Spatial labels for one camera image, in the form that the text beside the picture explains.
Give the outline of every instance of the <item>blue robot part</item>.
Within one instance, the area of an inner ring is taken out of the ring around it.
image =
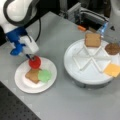
[[[17,56],[23,51],[23,47],[25,46],[25,44],[21,44],[19,40],[20,40],[20,36],[26,36],[26,35],[28,34],[24,27],[18,27],[6,33],[8,40],[11,43],[14,43],[15,46],[15,48],[10,52],[11,55]]]

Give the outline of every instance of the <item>white plate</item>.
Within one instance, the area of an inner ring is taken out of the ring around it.
[[[105,41],[101,42],[101,46],[105,48],[108,43]],[[113,77],[104,74],[103,72],[99,72],[95,67],[94,63],[90,62],[90,64],[84,70],[80,70],[75,61],[73,60],[73,56],[76,55],[80,49],[82,49],[84,45],[84,39],[76,41],[72,45],[68,47],[64,55],[64,66],[68,74],[74,78],[75,80],[89,85],[100,85],[109,82],[113,79]],[[111,63],[120,65],[120,55],[111,56]],[[103,67],[105,61],[98,61],[100,66]]]
[[[18,88],[27,93],[39,93],[48,89],[56,80],[57,69],[53,62],[50,60],[40,57],[41,59],[41,69],[46,69],[51,72],[52,77],[47,83],[39,82],[35,84],[25,78],[25,74],[30,70],[28,65],[28,60],[23,62],[16,70],[15,73],[15,83]]]

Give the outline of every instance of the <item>black cable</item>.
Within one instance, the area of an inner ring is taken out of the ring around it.
[[[27,35],[27,36],[28,36],[28,38],[29,38],[30,42],[32,42],[31,37],[30,37],[29,35]]]
[[[93,14],[93,15],[96,15],[96,16],[104,19],[104,21],[107,21],[107,22],[108,22],[108,20],[107,20],[105,17],[103,17],[103,16],[101,16],[101,15],[99,15],[99,14],[96,14],[96,13],[94,13],[94,12],[87,11],[87,10],[81,10],[80,12],[83,12],[83,13],[84,13],[84,12],[86,12],[86,13],[91,13],[91,14]]]
[[[39,33],[38,33],[38,36],[37,36],[35,42],[38,41],[38,39],[39,39],[39,37],[40,37],[40,34],[41,34],[41,19],[39,18]]]

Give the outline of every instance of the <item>gray tabletop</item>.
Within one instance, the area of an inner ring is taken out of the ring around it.
[[[38,25],[37,21],[28,28],[34,39],[38,34]],[[37,55],[55,63],[58,71],[56,82],[38,94],[19,90],[14,74],[26,58],[10,56],[9,43],[0,47],[1,82],[42,120],[119,120],[119,78],[102,89],[87,90],[77,87],[64,69],[64,52],[70,44],[81,38],[84,38],[84,33],[75,24],[49,12],[42,18],[42,33],[38,41],[40,51]]]

